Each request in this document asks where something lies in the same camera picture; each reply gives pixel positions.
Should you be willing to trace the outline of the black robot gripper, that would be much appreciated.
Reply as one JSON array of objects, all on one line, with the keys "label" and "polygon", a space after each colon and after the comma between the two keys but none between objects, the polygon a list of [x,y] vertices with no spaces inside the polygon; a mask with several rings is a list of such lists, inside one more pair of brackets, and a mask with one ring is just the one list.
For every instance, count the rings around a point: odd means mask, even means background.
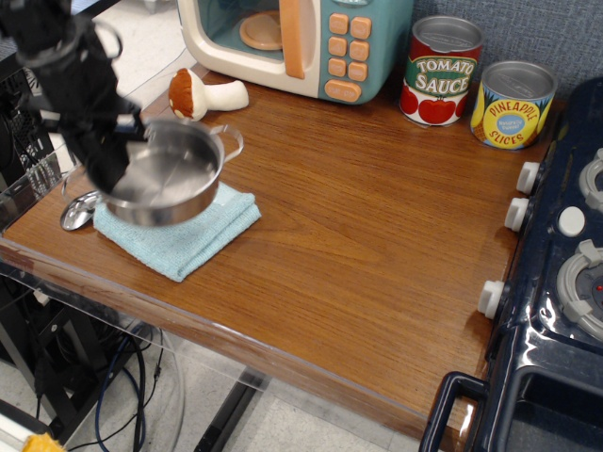
[{"label": "black robot gripper", "polygon": [[126,142],[145,140],[139,106],[117,93],[111,59],[98,41],[18,46],[18,61],[34,73],[41,94],[23,105],[44,114],[44,126],[62,135],[92,183],[109,194],[129,165]]}]

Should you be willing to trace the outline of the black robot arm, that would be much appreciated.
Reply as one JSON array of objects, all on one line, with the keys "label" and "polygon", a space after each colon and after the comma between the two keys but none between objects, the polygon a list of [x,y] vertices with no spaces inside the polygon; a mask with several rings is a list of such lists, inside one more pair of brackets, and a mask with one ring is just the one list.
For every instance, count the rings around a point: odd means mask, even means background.
[{"label": "black robot arm", "polygon": [[63,136],[90,181],[110,193],[129,165],[127,145],[142,141],[145,128],[139,107],[117,92],[94,22],[72,15],[68,1],[4,1],[1,31],[41,86],[41,95],[25,97],[24,106],[54,114],[47,128]]}]

